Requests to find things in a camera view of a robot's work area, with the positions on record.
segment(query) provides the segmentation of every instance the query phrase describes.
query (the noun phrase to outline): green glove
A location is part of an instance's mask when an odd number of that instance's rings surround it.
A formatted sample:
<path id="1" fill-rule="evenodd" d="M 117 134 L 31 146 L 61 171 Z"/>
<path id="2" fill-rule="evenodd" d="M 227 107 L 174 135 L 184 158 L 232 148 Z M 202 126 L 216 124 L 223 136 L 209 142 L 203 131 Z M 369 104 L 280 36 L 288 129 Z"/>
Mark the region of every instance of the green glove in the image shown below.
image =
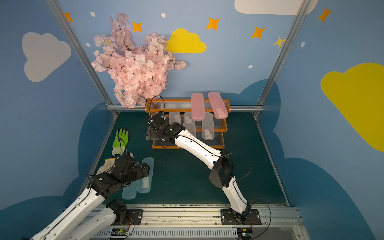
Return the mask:
<path id="1" fill-rule="evenodd" d="M 112 155 L 119 154 L 121 155 L 126 150 L 126 146 L 128 143 L 129 131 L 126 128 L 121 128 L 116 131 L 115 141 L 113 141 L 112 145 Z"/>

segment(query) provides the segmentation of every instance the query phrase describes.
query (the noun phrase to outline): white cloud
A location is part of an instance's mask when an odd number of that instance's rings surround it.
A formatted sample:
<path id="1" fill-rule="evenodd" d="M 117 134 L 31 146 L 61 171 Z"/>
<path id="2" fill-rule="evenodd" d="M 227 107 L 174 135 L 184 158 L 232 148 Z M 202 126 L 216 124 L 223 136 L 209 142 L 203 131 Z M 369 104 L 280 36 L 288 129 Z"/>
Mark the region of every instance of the white cloud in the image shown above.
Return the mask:
<path id="1" fill-rule="evenodd" d="M 23 52 L 27 57 L 25 75 L 32 82 L 40 82 L 71 56 L 71 47 L 59 41 L 50 33 L 26 33 L 22 41 Z"/>
<path id="2" fill-rule="evenodd" d="M 318 0 L 311 0 L 307 14 Z M 245 14 L 296 15 L 302 0 L 235 0 L 235 9 Z"/>

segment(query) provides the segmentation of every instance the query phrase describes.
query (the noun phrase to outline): clear plastic lid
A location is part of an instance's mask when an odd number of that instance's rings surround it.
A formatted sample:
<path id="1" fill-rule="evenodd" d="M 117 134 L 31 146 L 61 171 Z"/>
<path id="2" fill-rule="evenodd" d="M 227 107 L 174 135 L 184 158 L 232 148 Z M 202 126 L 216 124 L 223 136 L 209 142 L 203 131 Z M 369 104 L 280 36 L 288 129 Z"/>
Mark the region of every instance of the clear plastic lid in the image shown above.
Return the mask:
<path id="1" fill-rule="evenodd" d="M 151 190 L 155 160 L 152 157 L 146 157 L 143 159 L 142 163 L 146 163 L 149 166 L 149 175 L 138 180 L 137 191 L 139 193 L 148 193 Z"/>
<path id="2" fill-rule="evenodd" d="M 130 200 L 130 199 L 134 199 L 137 195 L 137 184 L 138 184 L 138 180 L 137 181 L 134 181 L 134 182 L 131 182 L 131 184 L 129 184 L 128 186 L 124 187 L 122 189 L 122 194 L 121 194 L 121 197 L 126 199 L 126 200 Z"/>
<path id="3" fill-rule="evenodd" d="M 218 92 L 208 93 L 209 102 L 215 114 L 215 118 L 224 119 L 228 117 L 228 111 L 225 108 L 223 99 Z"/>
<path id="4" fill-rule="evenodd" d="M 192 113 L 184 113 L 183 126 L 196 137 L 196 123 L 192 119 Z"/>
<path id="5" fill-rule="evenodd" d="M 205 119 L 201 125 L 203 139 L 213 140 L 215 138 L 214 115 L 212 113 L 205 113 Z"/>
<path id="6" fill-rule="evenodd" d="M 192 93 L 191 96 L 192 119 L 202 121 L 205 118 L 204 96 L 202 93 Z"/>
<path id="7" fill-rule="evenodd" d="M 177 122 L 181 125 L 181 115 L 180 113 L 169 113 L 169 125 Z"/>

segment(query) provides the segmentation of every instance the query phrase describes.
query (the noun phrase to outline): pink container lid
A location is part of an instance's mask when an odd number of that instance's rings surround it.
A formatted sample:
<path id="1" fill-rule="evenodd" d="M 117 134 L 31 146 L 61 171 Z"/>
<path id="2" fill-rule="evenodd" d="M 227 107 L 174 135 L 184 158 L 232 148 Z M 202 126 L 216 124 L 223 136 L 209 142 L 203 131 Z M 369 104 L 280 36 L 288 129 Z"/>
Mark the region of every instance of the pink container lid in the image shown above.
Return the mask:
<path id="1" fill-rule="evenodd" d="M 215 114 L 215 118 L 224 119 L 228 117 L 228 111 L 225 108 L 223 99 L 218 92 L 208 93 L 208 98 L 211 103 L 212 109 Z"/>
<path id="2" fill-rule="evenodd" d="M 202 121 L 205 118 L 204 96 L 202 93 L 192 93 L 191 96 L 192 119 Z"/>

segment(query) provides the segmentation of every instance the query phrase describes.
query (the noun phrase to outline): green floor mat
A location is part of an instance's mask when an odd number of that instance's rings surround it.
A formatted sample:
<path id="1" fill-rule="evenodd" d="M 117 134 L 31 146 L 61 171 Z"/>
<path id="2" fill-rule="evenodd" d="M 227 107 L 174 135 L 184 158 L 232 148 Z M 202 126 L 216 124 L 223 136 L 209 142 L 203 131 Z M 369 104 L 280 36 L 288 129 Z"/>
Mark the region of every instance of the green floor mat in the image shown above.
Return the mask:
<path id="1" fill-rule="evenodd" d="M 96 168 L 111 157 L 112 143 L 117 129 L 125 127 L 130 131 L 127 149 L 134 154 L 136 161 L 145 157 L 155 159 L 151 191 L 137 193 L 135 199 L 124 200 L 122 189 L 111 195 L 112 199 L 126 204 L 227 204 L 224 192 L 209 180 L 210 170 L 198 158 L 184 149 L 152 149 L 152 142 L 146 140 L 146 120 L 144 112 L 121 112 L 116 121 L 107 146 Z M 245 176 L 253 164 L 249 175 L 237 181 L 243 196 L 267 203 L 285 203 L 283 192 L 273 171 L 251 113 L 230 113 L 227 118 L 228 132 L 224 133 L 225 149 L 233 152 L 237 179 Z"/>

